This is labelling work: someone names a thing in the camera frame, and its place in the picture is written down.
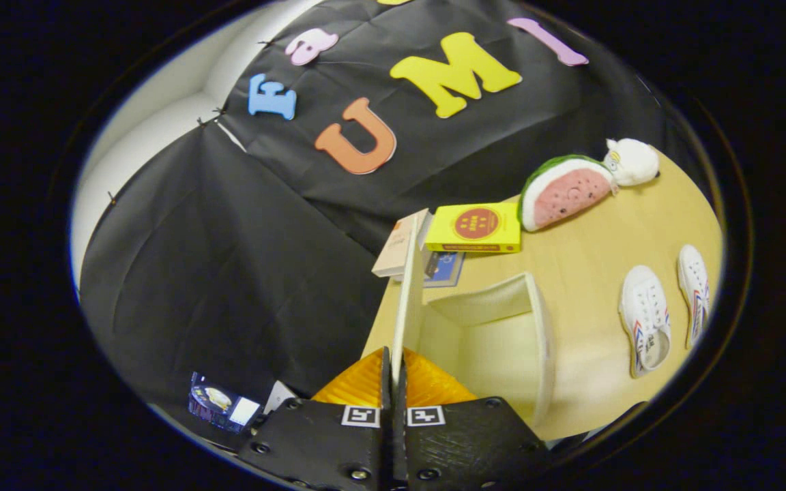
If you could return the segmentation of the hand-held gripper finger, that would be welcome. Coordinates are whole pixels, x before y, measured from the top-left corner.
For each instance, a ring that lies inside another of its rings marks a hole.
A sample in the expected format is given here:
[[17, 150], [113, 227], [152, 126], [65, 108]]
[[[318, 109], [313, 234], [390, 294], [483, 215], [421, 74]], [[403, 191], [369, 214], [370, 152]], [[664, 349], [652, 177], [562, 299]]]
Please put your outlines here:
[[390, 352], [382, 348], [375, 405], [287, 398], [253, 426], [237, 459], [293, 490], [381, 490], [391, 480]]
[[504, 398], [475, 398], [411, 349], [401, 361], [394, 476], [406, 489], [525, 490], [549, 469], [549, 448]]

